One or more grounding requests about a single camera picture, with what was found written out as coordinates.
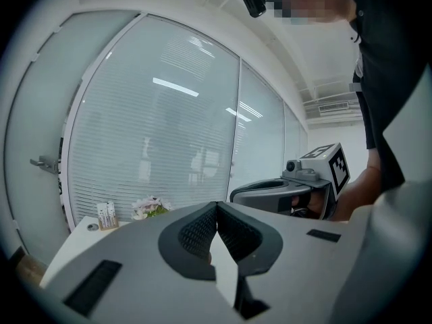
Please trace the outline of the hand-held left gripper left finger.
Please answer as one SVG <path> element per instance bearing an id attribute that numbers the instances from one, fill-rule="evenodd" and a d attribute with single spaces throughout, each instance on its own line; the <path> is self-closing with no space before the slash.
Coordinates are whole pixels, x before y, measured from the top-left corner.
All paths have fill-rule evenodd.
<path id="1" fill-rule="evenodd" d="M 232 323 L 208 253 L 216 204 L 128 223 L 65 264 L 47 293 L 91 323 Z"/>

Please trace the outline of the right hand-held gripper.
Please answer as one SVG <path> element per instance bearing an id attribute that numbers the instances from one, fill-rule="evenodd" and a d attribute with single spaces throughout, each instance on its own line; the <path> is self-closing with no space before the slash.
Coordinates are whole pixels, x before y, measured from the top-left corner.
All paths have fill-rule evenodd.
<path id="1" fill-rule="evenodd" d="M 289 160 L 282 178 L 297 184 L 251 184 L 233 190 L 230 202 L 270 213 L 291 214 L 292 198 L 312 192 L 324 194 L 319 219 L 328 220 L 350 172 L 340 143 L 319 146 L 299 159 Z"/>

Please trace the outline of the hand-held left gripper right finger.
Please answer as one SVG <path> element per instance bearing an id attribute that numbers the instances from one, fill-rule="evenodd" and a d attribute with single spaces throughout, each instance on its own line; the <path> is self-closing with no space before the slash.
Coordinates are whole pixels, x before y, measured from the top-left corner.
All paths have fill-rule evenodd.
<path id="1" fill-rule="evenodd" d="M 363 210 L 346 223 L 217 204 L 219 236 L 238 266 L 233 309 L 218 323 L 335 323 L 363 242 Z"/>

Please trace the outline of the person's right hand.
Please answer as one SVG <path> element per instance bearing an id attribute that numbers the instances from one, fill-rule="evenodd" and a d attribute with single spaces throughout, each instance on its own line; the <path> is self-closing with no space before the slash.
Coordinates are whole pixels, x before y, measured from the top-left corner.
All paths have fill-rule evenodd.
<path id="1" fill-rule="evenodd" d="M 292 214 L 295 217 L 318 219 L 323 210 L 325 193 L 308 192 L 292 197 Z"/>

